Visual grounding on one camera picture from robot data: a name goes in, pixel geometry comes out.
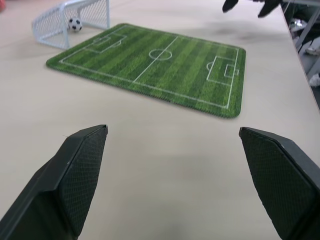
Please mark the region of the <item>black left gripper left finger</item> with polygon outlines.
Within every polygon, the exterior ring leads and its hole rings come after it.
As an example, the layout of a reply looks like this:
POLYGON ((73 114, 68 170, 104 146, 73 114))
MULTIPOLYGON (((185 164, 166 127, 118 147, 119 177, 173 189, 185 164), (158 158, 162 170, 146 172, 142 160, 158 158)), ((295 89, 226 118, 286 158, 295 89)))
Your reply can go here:
POLYGON ((77 240, 100 176, 106 124, 68 136, 0 221, 2 240, 77 240))

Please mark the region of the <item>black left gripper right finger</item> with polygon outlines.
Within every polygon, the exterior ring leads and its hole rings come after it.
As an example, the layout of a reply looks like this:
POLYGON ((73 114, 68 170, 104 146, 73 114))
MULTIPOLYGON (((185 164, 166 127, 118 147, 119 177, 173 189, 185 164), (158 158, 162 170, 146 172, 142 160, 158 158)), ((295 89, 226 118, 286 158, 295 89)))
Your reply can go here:
POLYGON ((258 197, 282 240, 320 238, 320 168, 291 139, 241 127, 258 197))

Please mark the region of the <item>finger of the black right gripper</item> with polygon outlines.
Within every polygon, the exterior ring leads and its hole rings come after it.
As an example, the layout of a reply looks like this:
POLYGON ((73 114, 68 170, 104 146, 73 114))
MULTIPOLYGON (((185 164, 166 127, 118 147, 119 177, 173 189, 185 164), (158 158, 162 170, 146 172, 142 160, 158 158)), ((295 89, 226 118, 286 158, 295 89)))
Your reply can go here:
POLYGON ((274 9, 283 3, 282 0, 262 0, 263 7, 258 14, 258 18, 268 16, 274 9))
POLYGON ((223 6, 222 6, 222 12, 227 13, 231 9, 233 9, 237 4, 239 0, 225 0, 223 6))

